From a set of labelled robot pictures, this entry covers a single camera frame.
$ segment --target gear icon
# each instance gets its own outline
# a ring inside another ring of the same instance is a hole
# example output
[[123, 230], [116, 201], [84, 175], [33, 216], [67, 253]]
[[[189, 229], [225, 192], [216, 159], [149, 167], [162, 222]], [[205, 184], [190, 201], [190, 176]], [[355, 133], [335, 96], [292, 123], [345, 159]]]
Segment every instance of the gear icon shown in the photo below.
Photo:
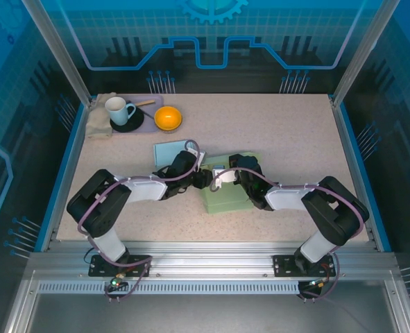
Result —
[[214, 24], [215, 21], [223, 23], [225, 19], [232, 19], [235, 13], [240, 14], [241, 7], [248, 5], [248, 0], [179, 0], [178, 5], [191, 19]]
[[20, 0], [0, 0], [0, 25], [8, 32], [14, 34], [23, 22], [23, 9]]

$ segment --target blue edge trim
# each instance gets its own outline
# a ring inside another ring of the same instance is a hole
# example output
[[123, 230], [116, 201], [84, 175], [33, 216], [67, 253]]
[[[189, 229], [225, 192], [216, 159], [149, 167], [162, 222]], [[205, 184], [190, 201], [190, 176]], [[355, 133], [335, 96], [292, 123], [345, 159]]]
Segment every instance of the blue edge trim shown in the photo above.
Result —
[[52, 194], [49, 199], [49, 204], [47, 205], [46, 214], [43, 218], [43, 224], [40, 229], [40, 233], [38, 234], [37, 242], [35, 243], [34, 252], [41, 252], [41, 248], [43, 246], [44, 241], [46, 240], [46, 232], [49, 228], [49, 224], [51, 223], [51, 216], [52, 211], [55, 208], [55, 202], [57, 201], [58, 192], [60, 191], [61, 183], [63, 181], [63, 175], [66, 171], [66, 166], [69, 161], [69, 156], [71, 155], [71, 150], [74, 146], [75, 136], [80, 127], [81, 117], [83, 115], [83, 110], [85, 106], [81, 103], [80, 107], [78, 108], [77, 116], [75, 118], [74, 126], [72, 126], [72, 131], [69, 136], [69, 140], [67, 141], [65, 154], [63, 155], [63, 159], [60, 164], [60, 169], [58, 170], [57, 179], [55, 180], [55, 185], [53, 186]]
[[[66, 170], [67, 163], [69, 161], [69, 156], [72, 150], [72, 146], [74, 145], [75, 135], [77, 133], [78, 127], [80, 126], [80, 120], [83, 114], [83, 108], [84, 108], [84, 105], [80, 104], [80, 107], [78, 109], [78, 114], [75, 119], [74, 127], [72, 128], [71, 135], [69, 136], [69, 141], [67, 142], [67, 145], [66, 145], [65, 154], [63, 155], [63, 159], [61, 161], [60, 170], [58, 171], [57, 179], [55, 180], [55, 185], [52, 190], [51, 198], [49, 199], [49, 204], [46, 209], [46, 214], [44, 215], [43, 224], [42, 224], [40, 233], [38, 235], [37, 243], [35, 245], [35, 250], [34, 250], [35, 252], [40, 252], [40, 248], [42, 247], [44, 240], [46, 238], [46, 231], [51, 222], [51, 215], [52, 215], [52, 211], [55, 206], [55, 202], [57, 200], [58, 191], [60, 191], [63, 175], [65, 174], [65, 170]], [[351, 140], [352, 149], [357, 159], [357, 164], [359, 165], [360, 176], [362, 177], [362, 180], [364, 181], [364, 184], [365, 184], [365, 190], [368, 195], [368, 199], [370, 201], [370, 208], [373, 211], [377, 231], [379, 233], [379, 238], [382, 243], [382, 247], [383, 247], [382, 250], [385, 252], [391, 252], [390, 242], [388, 241], [388, 237], [386, 236], [385, 227], [382, 222], [379, 209], [377, 208], [376, 199], [374, 197], [373, 190], [371, 189], [371, 184], [368, 178], [368, 174], [366, 173], [366, 170], [365, 170], [365, 164], [361, 158], [359, 147], [357, 146], [357, 141], [356, 141], [354, 132], [352, 130], [350, 118], [348, 117], [348, 113], [346, 112], [346, 108], [343, 103], [341, 104], [340, 109], [342, 112], [343, 119], [345, 121], [346, 129], [348, 132], [348, 137]]]
[[384, 223], [382, 222], [382, 218], [379, 213], [379, 208], [377, 208], [376, 198], [374, 197], [373, 190], [371, 189], [370, 179], [368, 178], [368, 174], [366, 173], [365, 164], [360, 155], [359, 146], [357, 145], [350, 118], [348, 117], [348, 113], [346, 112], [346, 108], [343, 102], [341, 103], [341, 112], [343, 120], [345, 121], [346, 130], [348, 131], [348, 137], [350, 138], [352, 144], [352, 149], [356, 156], [357, 164], [359, 165], [360, 176], [362, 177], [362, 180], [365, 184], [366, 194], [368, 195], [368, 199], [370, 201], [370, 209], [373, 211], [377, 232], [379, 233], [378, 237], [380, 238], [380, 241], [382, 243], [382, 250], [384, 252], [391, 252], [390, 242], [388, 241], [388, 237], [386, 236]]

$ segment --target orange bowl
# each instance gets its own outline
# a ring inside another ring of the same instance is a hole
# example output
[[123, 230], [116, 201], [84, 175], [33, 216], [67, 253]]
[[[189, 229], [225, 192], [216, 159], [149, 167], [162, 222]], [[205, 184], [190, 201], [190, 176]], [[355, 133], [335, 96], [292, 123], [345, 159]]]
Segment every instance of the orange bowl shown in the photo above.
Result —
[[173, 106], [163, 106], [155, 113], [154, 120], [160, 130], [175, 130], [182, 123], [182, 114]]

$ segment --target purple tray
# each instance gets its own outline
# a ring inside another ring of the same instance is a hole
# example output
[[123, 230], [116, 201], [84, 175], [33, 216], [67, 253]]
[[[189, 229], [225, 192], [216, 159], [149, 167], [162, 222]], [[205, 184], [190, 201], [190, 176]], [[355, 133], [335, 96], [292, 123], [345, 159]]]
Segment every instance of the purple tray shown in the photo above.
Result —
[[[118, 94], [117, 96], [123, 97], [126, 102], [131, 101], [132, 103], [138, 103], [143, 101], [149, 101], [151, 99], [155, 99], [155, 104], [149, 104], [145, 106], [140, 106], [139, 108], [143, 111], [147, 112], [151, 116], [155, 115], [155, 112], [163, 106], [163, 97], [160, 95], [132, 95], [132, 94]], [[135, 134], [135, 133], [154, 133], [158, 132], [159, 129], [155, 125], [154, 119], [144, 115], [143, 124], [136, 130], [127, 133], [117, 132], [112, 130], [113, 135], [128, 135], [128, 134]]]

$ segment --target black saucer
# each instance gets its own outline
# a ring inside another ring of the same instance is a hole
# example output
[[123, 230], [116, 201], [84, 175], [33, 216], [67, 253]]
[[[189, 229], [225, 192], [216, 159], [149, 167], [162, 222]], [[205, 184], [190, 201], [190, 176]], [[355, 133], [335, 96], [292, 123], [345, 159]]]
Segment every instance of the black saucer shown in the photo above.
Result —
[[[128, 114], [132, 112], [132, 108], [128, 108]], [[110, 120], [110, 125], [112, 129], [116, 130], [117, 132], [120, 133], [126, 133], [126, 132], [132, 132], [133, 130], [138, 129], [144, 121], [144, 113], [140, 108], [137, 108], [135, 110], [134, 115], [129, 118], [128, 122], [125, 123], [124, 125], [118, 126], [115, 122]]]

